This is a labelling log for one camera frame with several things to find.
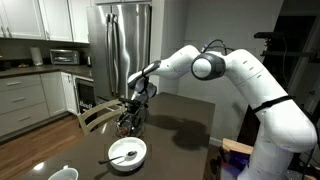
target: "drawer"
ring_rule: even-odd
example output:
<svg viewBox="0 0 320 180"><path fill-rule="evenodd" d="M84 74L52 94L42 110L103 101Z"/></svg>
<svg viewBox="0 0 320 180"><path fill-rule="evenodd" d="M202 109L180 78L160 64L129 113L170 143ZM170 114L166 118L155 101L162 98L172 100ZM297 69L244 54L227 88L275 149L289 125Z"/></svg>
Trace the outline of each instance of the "drawer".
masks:
<svg viewBox="0 0 320 180"><path fill-rule="evenodd" d="M0 115L0 136L49 118L46 103Z"/></svg>
<svg viewBox="0 0 320 180"><path fill-rule="evenodd" d="M0 114L45 102L42 85L0 92Z"/></svg>
<svg viewBox="0 0 320 180"><path fill-rule="evenodd" d="M0 91L8 91L41 84L38 74L0 79Z"/></svg>

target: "wooden floor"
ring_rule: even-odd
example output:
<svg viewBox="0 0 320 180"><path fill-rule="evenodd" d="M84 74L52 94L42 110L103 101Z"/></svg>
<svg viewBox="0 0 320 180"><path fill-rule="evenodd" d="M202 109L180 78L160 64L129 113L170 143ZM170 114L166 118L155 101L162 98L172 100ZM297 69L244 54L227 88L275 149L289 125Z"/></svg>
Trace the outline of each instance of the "wooden floor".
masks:
<svg viewBox="0 0 320 180"><path fill-rule="evenodd" d="M82 137L78 119L69 115L0 145L0 179L16 179Z"/></svg>

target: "white bowl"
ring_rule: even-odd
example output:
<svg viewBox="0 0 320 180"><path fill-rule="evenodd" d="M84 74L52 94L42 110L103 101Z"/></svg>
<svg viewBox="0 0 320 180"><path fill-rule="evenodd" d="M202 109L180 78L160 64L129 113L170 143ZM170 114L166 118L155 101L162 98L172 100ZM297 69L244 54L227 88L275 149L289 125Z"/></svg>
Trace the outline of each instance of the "white bowl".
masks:
<svg viewBox="0 0 320 180"><path fill-rule="evenodd" d="M126 156L130 151L137 151L133 159L125 159L125 157L111 161L111 165L119 171L132 171L138 168L144 161L147 153L146 144L139 138L126 137L114 142L109 148L109 159Z"/></svg>
<svg viewBox="0 0 320 180"><path fill-rule="evenodd" d="M77 180L78 175L76 169L64 166L63 169L50 176L49 180Z"/></svg>

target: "black cable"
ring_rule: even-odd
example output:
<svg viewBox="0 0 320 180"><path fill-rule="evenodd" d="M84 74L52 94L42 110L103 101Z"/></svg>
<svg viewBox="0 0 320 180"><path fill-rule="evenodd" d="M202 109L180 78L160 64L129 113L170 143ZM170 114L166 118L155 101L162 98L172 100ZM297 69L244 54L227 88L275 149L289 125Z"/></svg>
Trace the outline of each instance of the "black cable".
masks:
<svg viewBox="0 0 320 180"><path fill-rule="evenodd" d="M210 45L214 42L221 42L221 44L223 45L224 47L224 53L225 55L227 55L227 49L226 49L226 45L223 43L223 41L221 39L215 39L213 41L211 41L203 50L203 53L206 52L208 50L208 48L210 47Z"/></svg>
<svg viewBox="0 0 320 180"><path fill-rule="evenodd" d="M233 48L229 48L229 47L223 47L223 46L210 46L208 47L208 49L213 49L213 48L224 48L224 49L227 49L227 50L230 50L230 51L235 51L235 49Z"/></svg>
<svg viewBox="0 0 320 180"><path fill-rule="evenodd" d="M320 166L320 163L316 160L316 159L314 159L312 156L311 156L311 159L316 163L316 164L318 164L319 166Z"/></svg>
<svg viewBox="0 0 320 180"><path fill-rule="evenodd" d="M318 138L317 144L318 144L318 147L320 148L319 130L318 130L318 127L317 127L317 123L312 123L312 124L314 125L314 127L316 129L317 138ZM302 180L304 180L304 177L305 177L306 172L307 172L307 167L308 167L311 159L313 159L312 155L313 155L314 150L315 150L315 147L311 150L310 155L307 154L309 156L309 158L308 158L307 162L304 164L304 167L303 167Z"/></svg>
<svg viewBox="0 0 320 180"><path fill-rule="evenodd" d="M286 59L286 55L287 55L288 46L287 46L286 40L284 38L282 38L282 40L283 40L283 43L285 45L285 50L284 50L283 59L282 59L282 74L283 74L283 79L286 82L287 88L289 88L288 87L289 83L287 81L287 78L286 78L286 75L285 75L285 71L284 71L284 63L285 63L285 59Z"/></svg>

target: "kitchen table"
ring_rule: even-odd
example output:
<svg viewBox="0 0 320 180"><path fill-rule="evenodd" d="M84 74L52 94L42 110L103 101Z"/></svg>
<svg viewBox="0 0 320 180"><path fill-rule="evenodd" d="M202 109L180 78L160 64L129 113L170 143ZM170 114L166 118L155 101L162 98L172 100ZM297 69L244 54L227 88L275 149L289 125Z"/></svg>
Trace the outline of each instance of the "kitchen table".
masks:
<svg viewBox="0 0 320 180"><path fill-rule="evenodd" d="M149 100L149 116L141 139L147 145L144 164L136 171L121 173L110 164L108 149L119 139L115 121L109 121L75 146L44 162L41 170L30 170L20 179L48 179L63 166L75 168L80 180L89 179L203 179L211 124L212 103L161 93Z"/></svg>

